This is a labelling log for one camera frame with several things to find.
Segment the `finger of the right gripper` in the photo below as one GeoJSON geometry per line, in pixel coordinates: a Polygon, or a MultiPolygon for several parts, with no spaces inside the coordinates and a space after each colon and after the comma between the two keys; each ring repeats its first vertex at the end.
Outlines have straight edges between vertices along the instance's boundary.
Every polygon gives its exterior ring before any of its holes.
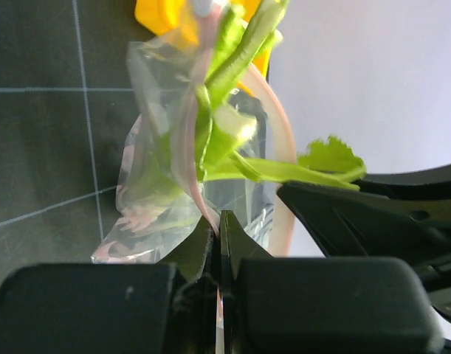
{"type": "Polygon", "coordinates": [[[397,200],[288,182],[278,196],[327,257],[395,257],[430,291],[451,287],[451,199],[397,200]]]}
{"type": "Polygon", "coordinates": [[[394,200],[450,200],[451,164],[408,173],[367,174],[356,183],[361,192],[394,200]]]}

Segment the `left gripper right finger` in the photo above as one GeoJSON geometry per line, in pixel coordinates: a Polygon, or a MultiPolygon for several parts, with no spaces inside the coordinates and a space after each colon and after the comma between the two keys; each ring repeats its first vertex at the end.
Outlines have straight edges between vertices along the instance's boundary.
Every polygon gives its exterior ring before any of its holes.
{"type": "Polygon", "coordinates": [[[391,257],[273,257],[220,221],[226,353],[440,353],[413,269],[391,257]]]}

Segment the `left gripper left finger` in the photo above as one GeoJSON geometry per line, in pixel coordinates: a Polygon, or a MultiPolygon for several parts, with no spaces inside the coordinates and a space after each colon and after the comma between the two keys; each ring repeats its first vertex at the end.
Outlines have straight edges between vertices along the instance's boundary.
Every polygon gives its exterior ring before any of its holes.
{"type": "Polygon", "coordinates": [[[200,220],[158,263],[14,271],[0,287],[0,353],[213,353],[214,245],[200,220]]]}

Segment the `pink zip top bag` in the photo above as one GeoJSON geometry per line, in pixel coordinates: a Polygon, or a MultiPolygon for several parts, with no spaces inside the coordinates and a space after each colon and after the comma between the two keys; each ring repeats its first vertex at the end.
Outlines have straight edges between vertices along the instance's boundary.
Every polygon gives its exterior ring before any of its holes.
{"type": "Polygon", "coordinates": [[[116,188],[120,217],[93,263],[153,263],[201,219],[214,232],[234,211],[275,256],[295,219],[263,197],[297,164],[289,118],[254,59],[281,38],[287,1],[261,1],[251,19],[229,1],[187,1],[176,29],[132,41],[127,67],[140,114],[125,138],[116,188]]]}

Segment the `green leek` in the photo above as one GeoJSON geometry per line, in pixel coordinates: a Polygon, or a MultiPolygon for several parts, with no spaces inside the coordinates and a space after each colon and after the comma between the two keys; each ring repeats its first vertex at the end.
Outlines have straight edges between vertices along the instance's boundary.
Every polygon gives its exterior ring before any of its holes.
{"type": "Polygon", "coordinates": [[[177,27],[130,45],[128,64],[143,122],[151,135],[151,170],[140,189],[170,203],[188,194],[204,208],[206,182],[246,179],[299,181],[353,190],[364,161],[335,136],[317,139],[298,153],[289,118],[252,63],[281,41],[278,25],[287,1],[261,1],[248,22],[244,7],[228,1],[188,1],[196,44],[177,27]],[[248,157],[258,118],[240,112],[234,91],[248,89],[263,106],[275,133],[275,159],[248,157]]]}

